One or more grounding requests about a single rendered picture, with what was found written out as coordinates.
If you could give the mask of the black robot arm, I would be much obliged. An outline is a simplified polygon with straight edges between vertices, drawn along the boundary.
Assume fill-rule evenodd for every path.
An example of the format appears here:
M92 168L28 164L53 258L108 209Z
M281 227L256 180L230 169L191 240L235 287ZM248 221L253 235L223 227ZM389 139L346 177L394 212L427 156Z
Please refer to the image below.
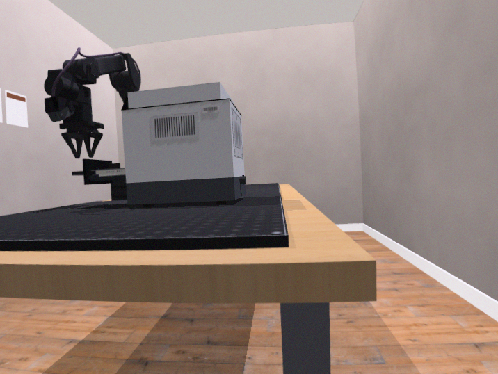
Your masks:
M125 59L128 71L125 71ZM47 72L44 88L50 96L54 81L61 71ZM91 89L83 85L97 84L97 78L105 74L109 74L111 85L119 92L123 103L128 92L136 92L140 87L140 75L130 53L75 59L56 84L56 102L53 103L51 97L45 98L45 112L51 121L91 121Z

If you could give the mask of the grey heat sealer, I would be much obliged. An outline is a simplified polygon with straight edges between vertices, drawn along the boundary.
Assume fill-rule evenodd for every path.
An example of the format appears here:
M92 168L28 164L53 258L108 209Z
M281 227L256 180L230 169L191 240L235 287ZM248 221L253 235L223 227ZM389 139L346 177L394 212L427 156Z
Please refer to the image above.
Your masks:
M220 82L128 92L121 111L125 175L83 159L84 185L126 180L127 204L143 207L246 194L241 114Z

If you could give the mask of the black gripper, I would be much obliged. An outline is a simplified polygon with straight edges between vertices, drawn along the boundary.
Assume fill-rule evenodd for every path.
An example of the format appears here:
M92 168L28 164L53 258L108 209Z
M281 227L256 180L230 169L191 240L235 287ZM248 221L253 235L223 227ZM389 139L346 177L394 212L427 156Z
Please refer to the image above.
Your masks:
M91 121L68 122L59 124L60 129L67 129L66 133L61 133L65 142L68 144L75 158L80 158L83 140L85 142L86 150L89 158L93 158L95 150L102 139L103 134L96 129L103 129L104 124L93 122L92 106ZM91 127L88 127L91 126ZM91 128L91 129L90 129ZM78 132L78 133L75 133ZM93 147L90 148L90 137L94 138ZM77 150L75 150L72 139L76 140Z

